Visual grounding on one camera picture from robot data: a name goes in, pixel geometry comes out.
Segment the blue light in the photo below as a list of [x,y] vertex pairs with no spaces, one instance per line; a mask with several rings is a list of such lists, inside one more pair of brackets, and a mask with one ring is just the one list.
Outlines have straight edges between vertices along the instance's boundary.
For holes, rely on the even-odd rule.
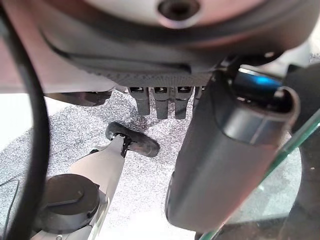
[[281,83],[267,76],[252,76],[252,80],[258,84],[270,88],[278,88]]

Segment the gray carpet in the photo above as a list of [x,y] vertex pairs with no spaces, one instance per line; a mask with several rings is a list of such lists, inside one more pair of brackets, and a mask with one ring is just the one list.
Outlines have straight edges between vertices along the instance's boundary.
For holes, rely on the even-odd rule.
[[[49,176],[67,173],[68,167],[88,154],[94,146],[107,144],[105,129],[113,121],[144,132],[161,146],[155,158],[146,158],[134,152],[127,154],[123,174],[101,231],[102,239],[193,238],[192,232],[169,225],[164,215],[167,187],[191,120],[192,102],[189,103],[185,120],[174,119],[172,105],[169,119],[158,120],[155,104],[153,101],[151,103],[151,115],[139,116],[136,103],[129,95],[114,92],[102,106],[69,106],[50,117],[52,144]],[[28,165],[30,140],[31,133],[27,131],[0,153],[0,183],[14,176],[19,176],[23,181]],[[298,151],[292,154],[250,196],[231,221],[287,214],[300,183],[299,158]],[[14,190],[14,183],[0,188],[0,229],[5,222]]]

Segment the round hole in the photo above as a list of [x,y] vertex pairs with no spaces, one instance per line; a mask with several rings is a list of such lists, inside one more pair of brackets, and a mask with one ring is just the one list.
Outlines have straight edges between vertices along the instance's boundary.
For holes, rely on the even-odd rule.
[[161,15],[173,21],[185,21],[200,9],[196,0],[164,0],[158,6]]

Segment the robotic leg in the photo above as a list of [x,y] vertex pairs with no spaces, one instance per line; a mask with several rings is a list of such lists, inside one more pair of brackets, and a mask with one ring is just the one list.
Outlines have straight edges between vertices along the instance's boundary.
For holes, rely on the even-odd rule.
[[160,146],[146,135],[112,122],[111,143],[71,165],[68,174],[47,181],[31,240],[87,240],[99,233],[114,197],[127,150],[155,157]]

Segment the black cable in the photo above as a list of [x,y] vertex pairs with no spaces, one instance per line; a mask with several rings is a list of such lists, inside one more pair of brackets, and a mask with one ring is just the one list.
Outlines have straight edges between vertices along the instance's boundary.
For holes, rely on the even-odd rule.
[[0,34],[29,94],[33,134],[30,164],[22,197],[6,240],[28,240],[46,183],[50,131],[44,93],[29,56],[0,2]]
[[3,234],[2,234],[3,239],[6,239],[7,227],[8,227],[8,223],[9,223],[9,219],[10,219],[10,213],[11,213],[11,209],[12,209],[14,202],[16,200],[16,197],[17,197],[20,181],[18,179],[11,178],[10,180],[5,181],[4,183],[0,184],[0,187],[2,187],[6,184],[13,183],[13,182],[16,182],[16,188],[15,188],[15,192],[14,192],[13,198],[11,200],[8,212],[6,214],[6,219],[5,219],[5,223],[4,223],[4,227],[3,227]]

